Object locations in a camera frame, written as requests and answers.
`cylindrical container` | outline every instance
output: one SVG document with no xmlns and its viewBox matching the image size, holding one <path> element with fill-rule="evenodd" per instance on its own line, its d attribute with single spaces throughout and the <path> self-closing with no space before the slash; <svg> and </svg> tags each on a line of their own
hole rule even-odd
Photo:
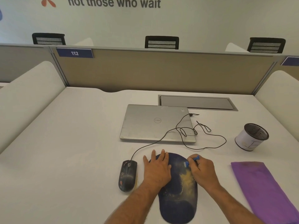
<svg viewBox="0 0 299 224">
<path fill-rule="evenodd" d="M 254 123 L 247 123 L 241 133 L 235 138 L 235 142 L 241 149 L 253 151 L 268 138 L 269 134 L 264 128 Z"/>
</svg>

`silver laptop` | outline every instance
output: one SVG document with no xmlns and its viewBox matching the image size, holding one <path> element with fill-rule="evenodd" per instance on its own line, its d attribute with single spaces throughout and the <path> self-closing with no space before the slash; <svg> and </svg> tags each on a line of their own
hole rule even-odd
<svg viewBox="0 0 299 224">
<path fill-rule="evenodd" d="M 120 139 L 159 141 L 188 113 L 186 107 L 128 105 Z M 185 116 L 178 127 L 193 128 L 190 116 Z M 195 143 L 193 130 L 187 128 L 184 130 L 187 134 L 187 137 L 182 135 L 184 142 Z M 177 130 L 172 130 L 161 141 L 182 142 L 182 139 Z"/>
</svg>

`black cable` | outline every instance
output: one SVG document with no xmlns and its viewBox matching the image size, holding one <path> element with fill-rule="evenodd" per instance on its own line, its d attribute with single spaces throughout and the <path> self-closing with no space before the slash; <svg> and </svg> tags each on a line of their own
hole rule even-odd
<svg viewBox="0 0 299 224">
<path fill-rule="evenodd" d="M 188 116 L 188 115 L 190 115 L 190 116 L 199 116 L 199 114 L 194 114 L 194 113 L 189 113 L 189 114 L 186 114 L 185 116 Z M 197 122 L 197 125 L 196 125 L 194 128 L 190 128 L 190 127 L 178 127 L 178 125 L 180 124 L 180 122 L 183 120 L 183 118 L 184 118 L 185 116 L 182 117 L 182 119 L 178 122 L 178 124 L 176 125 L 175 128 L 169 130 L 169 131 L 172 131 L 172 130 L 177 130 L 177 131 L 178 131 L 178 133 L 179 133 L 180 136 L 181 136 L 182 143 L 185 145 L 185 147 L 187 147 L 187 148 L 189 148 L 189 149 L 192 149 L 192 150 L 201 150 L 201 149 L 205 149 L 205 148 L 219 148 L 219 147 L 223 146 L 223 145 L 227 142 L 227 140 L 226 140 L 226 138 L 225 138 L 224 136 L 216 135 L 216 134 L 209 134 L 209 132 L 211 132 L 212 130 L 211 130 L 208 126 L 206 126 L 206 125 L 204 125 L 204 124 L 201 124 L 201 123 L 199 123 L 198 121 L 196 121 L 196 122 Z M 184 142 L 184 140 L 183 140 L 183 137 L 182 137 L 182 135 L 184 135 L 185 137 L 187 137 L 187 134 L 186 134 L 186 132 L 184 131 L 184 128 L 188 128 L 188 129 L 193 130 L 194 135 L 196 136 L 196 135 L 198 135 L 198 132 L 195 130 L 195 128 L 196 128 L 197 126 L 200 126 L 200 127 L 202 128 L 203 131 L 204 131 L 204 128 L 203 128 L 203 127 L 205 127 L 205 129 L 206 129 L 206 131 L 207 131 L 208 133 L 206 133 L 205 131 L 204 131 L 204 133 L 207 134 L 207 135 L 223 137 L 223 138 L 225 139 L 225 142 L 224 142 L 222 145 L 218 146 L 218 147 L 204 147 L 204 148 L 198 148 L 198 149 L 196 149 L 196 148 L 190 148 L 190 147 L 186 146 L 186 144 L 185 144 L 185 142 Z M 142 149 L 142 148 L 144 148 L 144 147 L 147 147 L 147 146 L 150 146 L 150 145 L 154 145 L 154 144 L 160 142 L 161 140 L 163 140 L 163 138 L 165 138 L 165 136 L 167 135 L 167 133 L 168 133 L 169 131 L 167 131 L 167 132 L 165 133 L 165 135 L 164 135 L 159 141 L 156 141 L 156 142 L 154 142 L 154 143 L 152 143 L 152 144 L 149 144 L 149 145 L 146 145 L 146 146 L 143 146 L 143 147 L 137 149 L 137 150 L 134 152 L 134 154 L 132 155 L 132 157 L 131 157 L 130 160 L 133 159 L 133 156 L 135 155 L 135 153 L 136 153 L 137 151 L 139 151 L 140 149 Z"/>
</svg>

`white desk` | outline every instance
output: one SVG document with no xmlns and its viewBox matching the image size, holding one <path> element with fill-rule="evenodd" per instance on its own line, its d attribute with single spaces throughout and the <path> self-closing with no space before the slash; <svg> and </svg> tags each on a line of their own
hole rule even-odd
<svg viewBox="0 0 299 224">
<path fill-rule="evenodd" d="M 229 97 L 239 110 L 189 110 L 212 133 L 226 137 L 217 149 L 199 153 L 214 161 L 220 183 L 248 206 L 230 167 L 233 161 L 261 161 L 293 204 L 299 208 L 299 142 L 251 95 L 175 93 L 125 90 L 106 93 L 91 88 L 66 88 L 0 155 L 0 219 L 2 223 L 103 223 L 127 197 L 118 188 L 121 164 L 144 143 L 119 139 L 128 104 L 157 105 L 158 94 Z M 245 123 L 263 126 L 269 140 L 255 151 L 241 150 L 234 142 Z M 194 148 L 217 146 L 223 138 L 197 129 Z M 181 144 L 156 144 L 134 156 L 138 184 L 143 180 L 142 156 L 152 149 L 196 153 Z M 166 223 L 158 197 L 147 223 Z M 228 223 L 216 203 L 198 187 L 195 218 L 191 223 Z"/>
</svg>

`blue mouse pad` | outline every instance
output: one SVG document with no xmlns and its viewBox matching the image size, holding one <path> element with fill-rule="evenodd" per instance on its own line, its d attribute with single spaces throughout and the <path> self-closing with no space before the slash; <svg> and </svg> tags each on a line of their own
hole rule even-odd
<svg viewBox="0 0 299 224">
<path fill-rule="evenodd" d="M 197 183 L 191 169 L 184 166 L 187 159 L 179 154 L 169 153 L 171 181 L 158 196 L 163 219 L 171 224 L 185 224 L 195 216 L 197 206 Z"/>
</svg>

